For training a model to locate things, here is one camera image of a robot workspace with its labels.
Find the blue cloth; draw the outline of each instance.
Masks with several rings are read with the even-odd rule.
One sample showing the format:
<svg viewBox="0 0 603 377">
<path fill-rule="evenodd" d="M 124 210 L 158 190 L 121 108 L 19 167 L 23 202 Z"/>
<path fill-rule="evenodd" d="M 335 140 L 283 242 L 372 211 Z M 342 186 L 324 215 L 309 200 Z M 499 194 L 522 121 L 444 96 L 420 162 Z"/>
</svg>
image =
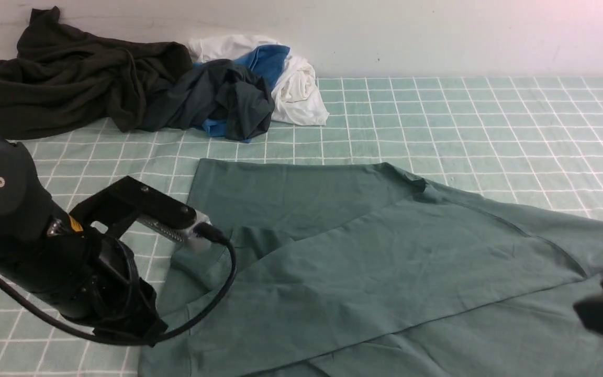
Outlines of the blue cloth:
<svg viewBox="0 0 603 377">
<path fill-rule="evenodd" d="M 276 86 L 278 77 L 283 74 L 285 67 L 285 58 L 290 53 L 290 47 L 282 45 L 263 45 L 246 53 L 240 58 L 234 60 L 235 63 L 248 67 L 254 74 L 261 76 L 270 90 Z M 200 66 L 202 63 L 195 63 L 194 66 Z M 225 136 L 227 120 L 207 119 L 202 124 L 202 128 L 212 138 Z"/>
</svg>

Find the black cable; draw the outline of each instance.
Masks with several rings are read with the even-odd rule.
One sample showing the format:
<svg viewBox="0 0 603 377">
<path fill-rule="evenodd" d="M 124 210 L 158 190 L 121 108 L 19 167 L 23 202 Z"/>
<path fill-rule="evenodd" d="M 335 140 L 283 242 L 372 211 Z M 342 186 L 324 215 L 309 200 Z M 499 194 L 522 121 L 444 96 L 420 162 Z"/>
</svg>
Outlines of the black cable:
<svg viewBox="0 0 603 377">
<path fill-rule="evenodd" d="M 218 305 L 218 303 L 220 303 L 220 301 L 225 298 L 225 296 L 227 295 L 227 291 L 229 291 L 230 287 L 232 286 L 232 283 L 234 282 L 234 279 L 237 276 L 237 253 L 234 250 L 234 246 L 232 245 L 232 243 L 230 243 L 229 239 L 225 237 L 225 235 L 223 235 L 218 228 L 213 227 L 212 225 L 207 223 L 198 224 L 195 227 L 195 232 L 199 234 L 199 236 L 202 236 L 203 238 L 206 238 L 213 243 L 219 243 L 220 245 L 227 247 L 227 250 L 229 251 L 229 256 L 232 260 L 229 275 L 227 276 L 227 280 L 225 280 L 225 283 L 220 288 L 220 291 L 216 293 L 213 300 L 211 300 L 211 302 L 208 303 L 208 305 L 206 305 L 206 307 L 203 308 L 202 311 L 195 315 L 191 320 L 185 322 L 185 324 L 173 329 L 172 331 L 166 332 L 165 334 L 162 334 L 154 339 L 119 340 L 111 339 L 109 337 L 95 336 L 94 334 L 88 334 L 87 332 L 83 332 L 81 330 L 76 329 L 75 327 L 61 322 L 60 320 L 57 320 L 48 315 L 43 310 L 40 310 L 38 307 L 36 307 L 34 304 L 24 298 L 24 296 L 19 294 L 12 286 L 3 281 L 3 279 L 1 278 L 0 289 L 4 291 L 4 293 L 8 294 L 21 306 L 23 306 L 23 308 L 28 310 L 31 314 L 38 317 L 38 319 L 43 320 L 43 322 L 45 322 L 46 324 L 51 325 L 59 330 L 62 330 L 71 336 L 79 337 L 88 341 L 93 341 L 94 343 L 107 344 L 109 346 L 150 346 L 151 344 L 160 343 L 162 341 L 171 339 L 172 337 L 179 336 L 183 332 L 189 330 L 190 328 L 194 327 L 194 325 L 201 322 L 201 320 L 203 320 L 206 315 L 208 315 L 208 313 L 210 313 Z"/>
</svg>

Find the green grid tablecloth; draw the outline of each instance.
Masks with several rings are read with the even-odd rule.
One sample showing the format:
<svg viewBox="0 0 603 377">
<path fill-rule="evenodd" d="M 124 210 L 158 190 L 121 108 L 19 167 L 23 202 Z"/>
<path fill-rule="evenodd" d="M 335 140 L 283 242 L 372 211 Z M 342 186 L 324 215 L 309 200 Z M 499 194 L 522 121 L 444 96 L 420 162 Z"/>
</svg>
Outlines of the green grid tablecloth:
<svg viewBox="0 0 603 377">
<path fill-rule="evenodd" d="M 250 144 L 198 130 L 122 134 L 110 120 L 26 144 L 64 208 L 127 174 L 185 201 L 198 159 L 209 157 L 390 162 L 498 201 L 603 219 L 603 77 L 321 79 L 319 86 L 327 126 L 273 124 Z M 139 225 L 123 239 L 141 275 L 160 288 L 174 245 Z M 138 354 L 54 331 L 0 292 L 0 376 L 132 377 Z"/>
</svg>

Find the green t-shirt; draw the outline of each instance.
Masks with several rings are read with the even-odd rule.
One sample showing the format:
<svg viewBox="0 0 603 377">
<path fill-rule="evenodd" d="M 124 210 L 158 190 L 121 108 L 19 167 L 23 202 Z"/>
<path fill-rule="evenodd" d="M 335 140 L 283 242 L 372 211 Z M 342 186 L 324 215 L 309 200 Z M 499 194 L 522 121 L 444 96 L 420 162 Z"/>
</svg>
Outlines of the green t-shirt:
<svg viewBox="0 0 603 377">
<path fill-rule="evenodd" d="M 390 164 L 201 160 L 188 202 L 230 236 L 239 274 L 203 322 L 143 349 L 142 377 L 603 375 L 603 339 L 572 309 L 601 291 L 601 221 Z M 172 256 L 170 327 L 228 267 L 220 246 Z"/>
</svg>

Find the black cloth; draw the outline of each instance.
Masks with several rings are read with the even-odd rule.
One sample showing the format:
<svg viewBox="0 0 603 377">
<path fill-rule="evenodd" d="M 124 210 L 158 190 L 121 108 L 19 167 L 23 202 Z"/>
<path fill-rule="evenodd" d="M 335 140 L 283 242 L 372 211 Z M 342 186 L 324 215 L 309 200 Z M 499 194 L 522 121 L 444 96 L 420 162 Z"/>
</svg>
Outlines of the black cloth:
<svg viewBox="0 0 603 377">
<path fill-rule="evenodd" d="M 225 138 L 244 140 L 268 131 L 274 109 L 261 76 L 231 60 L 195 67 L 174 85 L 161 80 L 149 96 L 140 129 L 201 127 L 206 119 L 227 119 Z"/>
<path fill-rule="evenodd" d="M 121 131 L 141 126 L 146 94 L 192 69 L 180 43 L 101 38 L 58 23 L 60 10 L 33 9 L 16 59 L 0 60 L 0 136 L 33 139 L 105 116 Z"/>
</svg>

